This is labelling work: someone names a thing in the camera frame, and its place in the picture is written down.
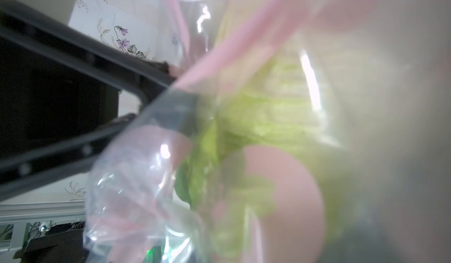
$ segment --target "black object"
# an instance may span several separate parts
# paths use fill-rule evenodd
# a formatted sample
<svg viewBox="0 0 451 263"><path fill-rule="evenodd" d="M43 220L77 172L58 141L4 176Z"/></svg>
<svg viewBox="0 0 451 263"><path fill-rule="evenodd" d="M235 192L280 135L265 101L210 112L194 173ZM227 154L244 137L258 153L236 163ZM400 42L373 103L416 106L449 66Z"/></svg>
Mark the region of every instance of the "black object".
<svg viewBox="0 0 451 263"><path fill-rule="evenodd" d="M116 51L23 4L0 0L0 201L85 172L143 106L172 83L167 65Z"/></svg>
<svg viewBox="0 0 451 263"><path fill-rule="evenodd" d="M83 249L83 229L60 225L64 232L52 233L30 240L14 255L22 263L84 263L89 251Z"/></svg>
<svg viewBox="0 0 451 263"><path fill-rule="evenodd" d="M355 223L343 234L327 243L317 263L404 263L393 249L380 223L368 217L367 222Z"/></svg>
<svg viewBox="0 0 451 263"><path fill-rule="evenodd" d="M145 117L146 122L192 137L197 132L197 102L198 94L177 89L168 90L150 106L152 116Z"/></svg>

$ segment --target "purple flower pattern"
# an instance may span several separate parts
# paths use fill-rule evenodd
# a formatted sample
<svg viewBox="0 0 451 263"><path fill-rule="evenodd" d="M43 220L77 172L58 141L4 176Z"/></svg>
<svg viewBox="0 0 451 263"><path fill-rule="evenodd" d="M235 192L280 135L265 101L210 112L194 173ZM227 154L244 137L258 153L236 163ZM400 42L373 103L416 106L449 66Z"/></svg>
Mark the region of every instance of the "purple flower pattern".
<svg viewBox="0 0 451 263"><path fill-rule="evenodd" d="M130 41L127 39L116 40L120 49L127 49L130 45Z"/></svg>
<svg viewBox="0 0 451 263"><path fill-rule="evenodd" d="M177 42L177 34L172 34L172 44L174 45L174 46L177 46L178 45L178 42Z"/></svg>
<svg viewBox="0 0 451 263"><path fill-rule="evenodd" d="M124 28L122 28L122 27L119 27L119 31L121 32L121 34L122 34L123 36L125 36L125 35L128 33L127 29L124 29Z"/></svg>

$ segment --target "clear plastic bag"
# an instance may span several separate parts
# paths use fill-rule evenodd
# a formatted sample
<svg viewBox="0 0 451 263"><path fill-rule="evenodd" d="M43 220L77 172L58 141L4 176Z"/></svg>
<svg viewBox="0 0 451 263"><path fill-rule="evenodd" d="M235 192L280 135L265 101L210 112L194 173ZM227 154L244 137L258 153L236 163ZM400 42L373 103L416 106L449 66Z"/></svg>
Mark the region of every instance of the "clear plastic bag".
<svg viewBox="0 0 451 263"><path fill-rule="evenodd" d="M449 261L451 1L166 1L183 75L92 169L93 262Z"/></svg>

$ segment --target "plastic bag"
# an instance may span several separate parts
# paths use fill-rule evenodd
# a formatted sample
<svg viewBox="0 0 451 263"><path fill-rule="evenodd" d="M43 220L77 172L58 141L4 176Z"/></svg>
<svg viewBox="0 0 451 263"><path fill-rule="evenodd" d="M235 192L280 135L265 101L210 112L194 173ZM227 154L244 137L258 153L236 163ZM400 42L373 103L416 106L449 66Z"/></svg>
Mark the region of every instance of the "plastic bag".
<svg viewBox="0 0 451 263"><path fill-rule="evenodd" d="M156 57L178 77L215 43L227 0L162 0Z"/></svg>
<svg viewBox="0 0 451 263"><path fill-rule="evenodd" d="M398 0L202 1L221 7L217 29L201 34L208 51L192 50L200 18L172 2L187 71L94 165L85 246L115 263L424 262L432 250L432 262L446 258L398 232L421 223L441 243L449 207L428 201L447 191L443 165L422 184L409 163L423 150L415 139L446 141L422 129L446 117L432 106L449 85L446 68L427 83L420 76L438 40L421 41L418 27L418 40L389 36L411 10L396 11ZM428 24L441 36L450 28ZM412 41L433 52L420 56ZM173 188L190 210L172 202Z"/></svg>

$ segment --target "floral wallpaper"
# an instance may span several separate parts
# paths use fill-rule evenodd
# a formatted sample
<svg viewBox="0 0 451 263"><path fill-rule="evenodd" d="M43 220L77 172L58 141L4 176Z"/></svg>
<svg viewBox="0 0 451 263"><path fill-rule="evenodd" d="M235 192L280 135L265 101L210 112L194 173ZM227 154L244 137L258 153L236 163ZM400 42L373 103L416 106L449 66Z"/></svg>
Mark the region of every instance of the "floral wallpaper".
<svg viewBox="0 0 451 263"><path fill-rule="evenodd" d="M152 60L158 5L159 0L76 0L69 26L130 56Z"/></svg>
<svg viewBox="0 0 451 263"><path fill-rule="evenodd" d="M74 196L74 199L71 199L70 201L74 200L84 200L84 194L86 192L85 187L79 188L79 183L74 183L73 180L69 181L68 187L65 187L64 190Z"/></svg>

